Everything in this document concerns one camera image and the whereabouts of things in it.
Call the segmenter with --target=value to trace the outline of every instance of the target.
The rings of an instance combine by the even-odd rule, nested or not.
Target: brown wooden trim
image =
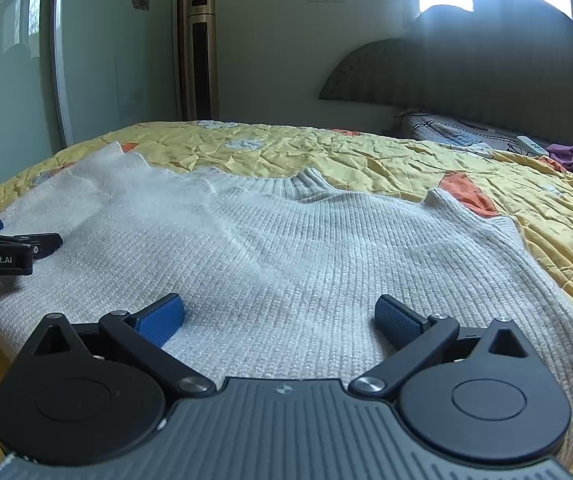
[[[180,104],[182,104],[182,120],[188,121],[188,100],[186,98],[186,59],[185,59],[185,32],[186,23],[184,3],[178,0],[178,66],[180,69]]]

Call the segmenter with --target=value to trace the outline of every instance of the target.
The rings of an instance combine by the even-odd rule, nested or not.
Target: white cloth
[[[390,351],[370,323],[387,293],[464,326],[513,318],[573,407],[573,307],[509,219],[482,219],[444,190],[409,203],[337,190],[315,170],[286,179],[213,168],[180,176],[115,143],[2,219],[3,234],[64,238],[0,298],[0,346],[11,357],[49,312],[93,322],[177,292],[187,315],[164,349],[216,383],[347,383]],[[573,464],[573,420],[559,458]]]

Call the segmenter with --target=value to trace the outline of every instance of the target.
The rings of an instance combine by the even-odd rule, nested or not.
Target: metal screw
[[[385,389],[387,384],[377,377],[358,377],[353,381],[353,386],[362,393],[375,394]]]
[[[178,381],[178,388],[188,394],[201,394],[211,387],[211,381],[206,377],[185,377]]]

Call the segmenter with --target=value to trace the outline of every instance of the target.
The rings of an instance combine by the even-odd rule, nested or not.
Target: wall
[[[0,0],[0,183],[61,148],[50,0]]]
[[[399,35],[402,0],[215,0],[220,118],[380,133],[394,108],[320,101],[352,49]]]
[[[64,84],[74,142],[175,121],[172,0],[62,0]]]

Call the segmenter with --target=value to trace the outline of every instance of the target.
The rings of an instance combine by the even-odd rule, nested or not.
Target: gray ribbed panel
[[[0,467],[0,480],[511,478],[573,477],[554,460],[511,471],[449,463],[404,433],[387,404],[355,399],[336,380],[232,379],[217,396],[180,402],[156,437],[122,458],[79,468],[14,458]]]

